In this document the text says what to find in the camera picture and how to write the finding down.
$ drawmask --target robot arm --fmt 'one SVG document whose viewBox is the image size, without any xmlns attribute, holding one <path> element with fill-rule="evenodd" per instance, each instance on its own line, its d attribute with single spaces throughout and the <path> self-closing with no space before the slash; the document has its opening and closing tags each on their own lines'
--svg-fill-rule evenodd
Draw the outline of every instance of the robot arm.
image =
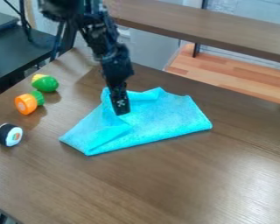
<svg viewBox="0 0 280 224">
<path fill-rule="evenodd" d="M 45 17 L 54 21 L 73 21 L 91 47 L 96 60 L 101 62 L 103 77 L 110 91 L 115 113 L 130 112 L 126 80 L 134 74 L 126 45 L 117 42 L 116 24 L 102 0 L 38 0 Z"/>
</svg>

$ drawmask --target black cable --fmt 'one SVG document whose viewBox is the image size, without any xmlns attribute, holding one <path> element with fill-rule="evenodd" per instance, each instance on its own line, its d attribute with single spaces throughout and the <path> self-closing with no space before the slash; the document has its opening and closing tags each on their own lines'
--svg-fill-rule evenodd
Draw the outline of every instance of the black cable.
<svg viewBox="0 0 280 224">
<path fill-rule="evenodd" d="M 84 38 L 86 41 L 88 39 L 87 33 L 83 30 L 83 28 L 79 27 L 80 35 Z"/>
<path fill-rule="evenodd" d="M 8 0 L 3 0 L 6 4 L 8 4 L 19 16 L 21 16 L 20 11 L 14 7 L 12 3 L 10 3 Z M 29 26 L 29 28 L 32 28 L 28 21 L 26 21 L 26 24 Z"/>
<path fill-rule="evenodd" d="M 64 30 L 64 24 L 65 24 L 65 22 L 60 22 L 59 23 L 57 36 L 56 36 L 56 39 L 55 39 L 55 43 L 53 45 L 52 56 L 51 56 L 50 61 L 53 61 L 53 60 L 56 59 L 57 52 L 60 49 L 61 36 L 62 36 L 63 30 Z"/>
<path fill-rule="evenodd" d="M 2 214 L 0 215 L 0 224 L 4 224 L 7 221 L 7 216 Z"/>
<path fill-rule="evenodd" d="M 20 18 L 22 21 L 24 33 L 27 36 L 28 40 L 30 42 L 32 42 L 31 26 L 29 25 L 27 19 L 25 18 L 25 1 L 24 0 L 19 0 L 19 12 L 20 12 Z"/>
<path fill-rule="evenodd" d="M 100 3 L 102 0 L 93 0 L 91 5 L 91 11 L 94 14 L 97 14 L 100 11 Z"/>
<path fill-rule="evenodd" d="M 91 3 L 90 3 L 90 0 L 85 0 L 85 10 L 86 10 L 86 13 L 91 13 Z"/>
</svg>

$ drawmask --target wooden table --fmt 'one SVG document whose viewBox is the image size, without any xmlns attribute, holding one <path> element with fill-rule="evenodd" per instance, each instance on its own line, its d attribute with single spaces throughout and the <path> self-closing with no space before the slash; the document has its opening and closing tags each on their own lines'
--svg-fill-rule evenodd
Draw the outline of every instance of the wooden table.
<svg viewBox="0 0 280 224">
<path fill-rule="evenodd" d="M 25 130 L 0 146 L 3 211 L 27 224 L 280 224 L 280 105 L 135 65 L 130 89 L 191 95 L 213 130 L 85 157 L 58 137 L 99 105 L 99 70 L 78 49 L 45 66 L 60 89 L 29 116 L 13 98 L 30 78 L 0 95 L 0 124 Z"/>
<path fill-rule="evenodd" d="M 280 24 L 157 0 L 108 0 L 119 25 L 280 62 Z"/>
</svg>

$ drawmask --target blue cloth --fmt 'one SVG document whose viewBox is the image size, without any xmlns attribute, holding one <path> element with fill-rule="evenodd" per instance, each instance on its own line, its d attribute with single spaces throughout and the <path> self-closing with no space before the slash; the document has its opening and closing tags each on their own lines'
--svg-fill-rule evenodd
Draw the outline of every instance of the blue cloth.
<svg viewBox="0 0 280 224">
<path fill-rule="evenodd" d="M 161 87 L 128 94 L 132 112 L 116 116 L 105 88 L 101 105 L 59 140 L 92 156 L 212 128 L 190 96 Z"/>
</svg>

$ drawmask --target white wall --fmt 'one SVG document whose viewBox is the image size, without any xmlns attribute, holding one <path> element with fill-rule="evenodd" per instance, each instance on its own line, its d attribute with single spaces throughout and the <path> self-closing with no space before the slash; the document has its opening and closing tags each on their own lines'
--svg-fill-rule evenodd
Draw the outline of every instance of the white wall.
<svg viewBox="0 0 280 224">
<path fill-rule="evenodd" d="M 16 7 L 18 7 L 18 0 L 10 0 L 10 2 L 12 4 L 14 4 Z M 14 12 L 5 2 L 3 2 L 2 0 L 0 0 L 0 12 L 8 14 L 8 15 L 12 15 L 12 16 L 16 16 L 17 13 Z"/>
<path fill-rule="evenodd" d="M 18 0 L 10 0 L 18 7 Z M 200 7 L 202 0 L 159 0 L 172 4 L 183 4 L 192 7 Z M 0 0 L 0 11 L 2 13 L 16 15 L 12 9 L 9 8 L 2 0 Z M 36 29 L 56 34 L 57 24 L 44 18 L 40 13 L 37 6 L 37 1 L 32 0 L 32 13 L 35 17 Z M 129 35 L 126 38 L 122 38 L 131 53 L 133 62 L 145 65 L 147 67 L 154 67 L 156 69 L 163 69 L 168 60 L 179 49 L 179 40 L 175 38 L 168 38 L 146 31 L 139 31 L 135 29 L 129 29 Z M 76 46 L 85 46 L 86 43 L 78 36 Z"/>
</svg>

